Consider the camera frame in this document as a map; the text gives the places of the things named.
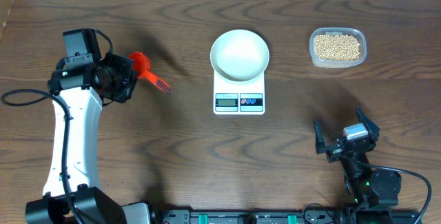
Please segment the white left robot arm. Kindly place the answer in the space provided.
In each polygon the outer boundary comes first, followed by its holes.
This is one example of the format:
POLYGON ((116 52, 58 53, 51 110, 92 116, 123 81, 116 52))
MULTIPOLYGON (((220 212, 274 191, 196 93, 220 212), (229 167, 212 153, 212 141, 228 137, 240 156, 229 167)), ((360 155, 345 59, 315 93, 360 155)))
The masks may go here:
POLYGON ((48 81, 54 97, 52 162, 40 200, 27 203, 28 223, 151 223, 149 206, 121 206, 101 190, 97 169, 97 131, 104 99, 124 103, 136 85, 133 60, 108 52, 67 57, 48 81))

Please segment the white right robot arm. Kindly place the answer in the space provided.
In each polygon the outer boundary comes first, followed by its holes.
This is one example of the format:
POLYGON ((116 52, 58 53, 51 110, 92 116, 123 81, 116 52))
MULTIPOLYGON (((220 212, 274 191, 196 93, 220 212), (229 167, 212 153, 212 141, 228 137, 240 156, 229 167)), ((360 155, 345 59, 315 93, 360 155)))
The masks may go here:
POLYGON ((402 174, 422 178, 420 174, 371 164, 367 153, 373 151, 380 128, 357 107, 358 123, 345 127, 343 136, 332 145, 325 144, 319 123, 314 121, 316 154, 325 154, 330 163, 341 162, 346 191, 355 204, 326 215, 332 223, 421 223, 427 205, 419 212, 397 211, 402 174))

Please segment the red plastic measuring scoop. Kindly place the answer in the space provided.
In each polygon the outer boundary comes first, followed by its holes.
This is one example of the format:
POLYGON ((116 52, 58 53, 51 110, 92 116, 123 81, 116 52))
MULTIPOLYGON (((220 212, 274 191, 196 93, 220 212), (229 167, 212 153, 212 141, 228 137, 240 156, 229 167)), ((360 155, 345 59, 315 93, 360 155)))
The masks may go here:
POLYGON ((146 55, 142 52, 133 52, 129 55, 129 58, 134 62, 132 69, 136 70, 138 79, 148 80, 152 85, 166 94, 172 93, 171 86, 151 72, 151 62, 146 55))

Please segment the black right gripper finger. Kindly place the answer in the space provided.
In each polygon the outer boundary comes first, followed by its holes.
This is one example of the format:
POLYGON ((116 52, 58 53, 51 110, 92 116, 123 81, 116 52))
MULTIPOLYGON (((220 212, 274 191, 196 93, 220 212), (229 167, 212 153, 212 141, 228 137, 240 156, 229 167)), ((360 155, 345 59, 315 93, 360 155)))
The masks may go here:
POLYGON ((317 122, 317 120, 314 120, 314 130, 315 130, 315 137, 316 137, 316 142, 315 142, 315 151, 316 154, 323 154, 326 152, 327 148, 325 145, 325 139, 322 135, 320 126, 317 122))
POLYGON ((359 122, 367 129, 371 141, 377 141, 380 136, 380 128, 358 106, 356 107, 356 115, 359 122))

